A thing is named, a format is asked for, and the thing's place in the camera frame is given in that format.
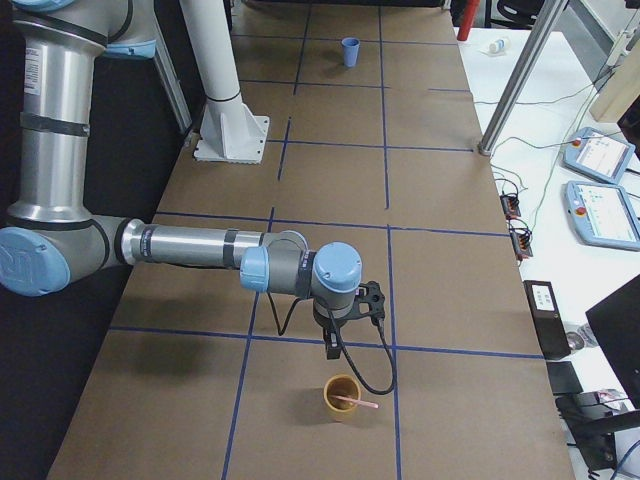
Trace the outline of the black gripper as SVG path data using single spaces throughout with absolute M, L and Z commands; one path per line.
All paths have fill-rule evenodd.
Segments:
M 344 310 L 344 316 L 337 317 L 338 313 L 339 310 L 331 310 L 321 299 L 313 300 L 313 316 L 316 323 L 323 329 L 327 360 L 340 358 L 340 343 L 337 336 L 341 328 L 350 321 L 361 319 L 359 307 L 356 304 Z

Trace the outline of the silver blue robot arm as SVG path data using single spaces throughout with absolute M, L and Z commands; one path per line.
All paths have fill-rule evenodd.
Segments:
M 150 1 L 16 1 L 26 41 L 20 195 L 1 231 L 1 282 L 42 296 L 119 264 L 236 270 L 241 285 L 313 303 L 326 355 L 346 354 L 341 327 L 361 317 L 362 262 L 352 246 L 309 249 L 295 231 L 262 233 L 148 224 L 84 205 L 94 62 L 150 59 L 159 28 Z

